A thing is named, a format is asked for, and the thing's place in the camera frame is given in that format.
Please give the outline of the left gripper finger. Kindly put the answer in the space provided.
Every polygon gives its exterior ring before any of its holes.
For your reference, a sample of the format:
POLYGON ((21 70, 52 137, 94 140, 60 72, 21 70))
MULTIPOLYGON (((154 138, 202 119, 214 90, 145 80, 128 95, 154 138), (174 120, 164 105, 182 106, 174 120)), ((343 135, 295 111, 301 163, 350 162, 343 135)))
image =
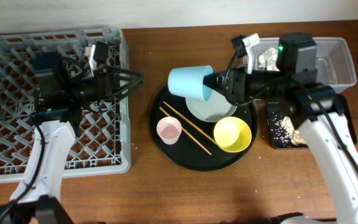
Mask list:
POLYGON ((110 101, 122 100, 144 86, 143 80, 124 80, 124 84, 119 81, 111 81, 112 97, 110 101))
POLYGON ((136 82, 139 80, 143 80, 143 75, 140 72, 128 70, 117 66, 107 66, 106 71, 109 77, 117 82, 118 81, 136 82))

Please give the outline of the blue cup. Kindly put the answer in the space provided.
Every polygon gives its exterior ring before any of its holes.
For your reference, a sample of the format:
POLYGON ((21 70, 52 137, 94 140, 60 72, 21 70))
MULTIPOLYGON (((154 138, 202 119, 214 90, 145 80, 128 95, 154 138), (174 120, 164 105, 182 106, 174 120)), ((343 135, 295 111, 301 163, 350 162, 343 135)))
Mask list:
POLYGON ((210 65, 174 68, 168 75, 168 90, 176 96, 208 101, 213 90, 203 82, 212 74, 210 65))

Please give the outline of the grey plate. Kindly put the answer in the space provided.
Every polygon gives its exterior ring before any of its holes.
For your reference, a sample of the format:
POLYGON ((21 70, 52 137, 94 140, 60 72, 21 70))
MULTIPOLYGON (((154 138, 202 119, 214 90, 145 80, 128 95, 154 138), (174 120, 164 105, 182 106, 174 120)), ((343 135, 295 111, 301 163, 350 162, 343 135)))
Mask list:
POLYGON ((218 122, 220 119, 231 116, 237 109, 226 98, 213 90, 208 101, 185 98, 185 103, 190 113, 199 120, 205 122, 218 122))

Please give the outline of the white paper waste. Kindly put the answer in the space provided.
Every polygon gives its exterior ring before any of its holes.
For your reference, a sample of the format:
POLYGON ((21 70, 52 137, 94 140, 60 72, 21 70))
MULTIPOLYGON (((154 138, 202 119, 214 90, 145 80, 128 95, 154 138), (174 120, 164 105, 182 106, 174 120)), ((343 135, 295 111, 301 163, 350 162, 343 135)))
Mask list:
POLYGON ((278 58, 278 50, 275 48, 269 48, 258 58, 258 67, 267 71, 279 71, 276 62, 278 58))

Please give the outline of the yellow bowl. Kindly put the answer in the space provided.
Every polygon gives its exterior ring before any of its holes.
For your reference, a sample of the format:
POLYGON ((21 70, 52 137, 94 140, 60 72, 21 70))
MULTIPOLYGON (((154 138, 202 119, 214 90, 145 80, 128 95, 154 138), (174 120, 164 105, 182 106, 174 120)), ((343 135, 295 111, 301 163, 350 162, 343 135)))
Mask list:
POLYGON ((213 130, 218 147, 228 153, 237 153, 247 149, 252 142, 250 126, 237 117, 220 119, 213 130))

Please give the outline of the pink cup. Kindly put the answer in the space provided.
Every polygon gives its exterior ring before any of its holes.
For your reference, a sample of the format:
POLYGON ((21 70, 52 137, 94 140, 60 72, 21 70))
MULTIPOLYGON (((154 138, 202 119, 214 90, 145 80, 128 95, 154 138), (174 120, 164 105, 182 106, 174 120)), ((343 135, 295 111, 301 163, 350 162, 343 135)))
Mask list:
POLYGON ((182 126, 179 120, 167 116, 157 123, 156 131, 165 144, 172 145, 178 141, 182 132, 182 126))

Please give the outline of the food scraps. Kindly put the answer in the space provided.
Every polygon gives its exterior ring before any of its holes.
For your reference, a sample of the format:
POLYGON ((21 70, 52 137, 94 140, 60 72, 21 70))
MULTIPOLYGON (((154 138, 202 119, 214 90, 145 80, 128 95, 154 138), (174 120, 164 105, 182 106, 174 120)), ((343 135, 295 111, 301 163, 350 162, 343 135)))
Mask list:
POLYGON ((306 147, 300 132, 293 127, 291 119, 284 115, 276 115, 272 121, 272 143, 279 148, 306 147))

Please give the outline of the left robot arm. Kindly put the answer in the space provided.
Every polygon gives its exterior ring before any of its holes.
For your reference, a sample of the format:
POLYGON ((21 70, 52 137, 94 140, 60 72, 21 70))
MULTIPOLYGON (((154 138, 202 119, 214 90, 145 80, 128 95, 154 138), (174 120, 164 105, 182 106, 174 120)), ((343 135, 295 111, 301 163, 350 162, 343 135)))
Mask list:
POLYGON ((140 72, 114 65, 71 77, 64 64, 80 67, 57 52, 40 54, 33 62, 40 91, 34 100, 34 143, 22 180, 9 203, 0 205, 0 223, 72 223, 60 203, 63 171, 75 143, 83 108, 100 101, 121 100, 144 84, 140 72))

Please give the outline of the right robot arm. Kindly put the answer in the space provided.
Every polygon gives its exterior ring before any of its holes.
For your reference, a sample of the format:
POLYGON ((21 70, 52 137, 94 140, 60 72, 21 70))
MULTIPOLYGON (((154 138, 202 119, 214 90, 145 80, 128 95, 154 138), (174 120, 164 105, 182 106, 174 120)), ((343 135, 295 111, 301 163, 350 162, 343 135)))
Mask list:
POLYGON ((338 223, 358 223, 358 152, 347 108, 332 87, 317 81, 317 45, 306 33, 278 41, 276 71, 234 68, 203 80, 235 106, 253 100, 276 101, 311 150, 336 207, 338 223))

